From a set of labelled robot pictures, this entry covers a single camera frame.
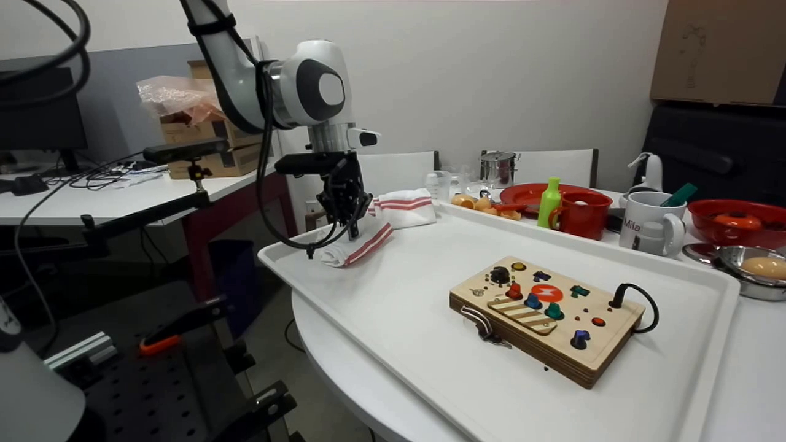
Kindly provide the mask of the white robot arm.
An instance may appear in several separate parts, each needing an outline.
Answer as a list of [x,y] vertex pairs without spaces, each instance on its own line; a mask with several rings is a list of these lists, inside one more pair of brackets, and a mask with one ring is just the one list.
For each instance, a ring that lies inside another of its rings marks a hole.
[[317,194],[328,220],[349,239],[372,197],[365,188],[356,150],[379,134],[356,126],[341,48],[328,40],[301,42],[291,58],[262,58],[236,30],[226,0],[180,0],[188,26],[212,70],[221,111],[243,133],[270,143],[275,129],[306,128],[311,150],[275,161],[279,174],[320,174]]

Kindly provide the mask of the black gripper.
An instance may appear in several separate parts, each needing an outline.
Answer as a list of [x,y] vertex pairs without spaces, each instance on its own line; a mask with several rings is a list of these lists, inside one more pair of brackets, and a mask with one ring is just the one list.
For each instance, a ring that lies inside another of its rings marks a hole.
[[335,230],[349,229],[349,241],[360,239],[360,220],[370,210],[370,194],[361,188],[361,170],[354,152],[330,155],[330,167],[323,174],[325,188],[317,201],[330,214]]

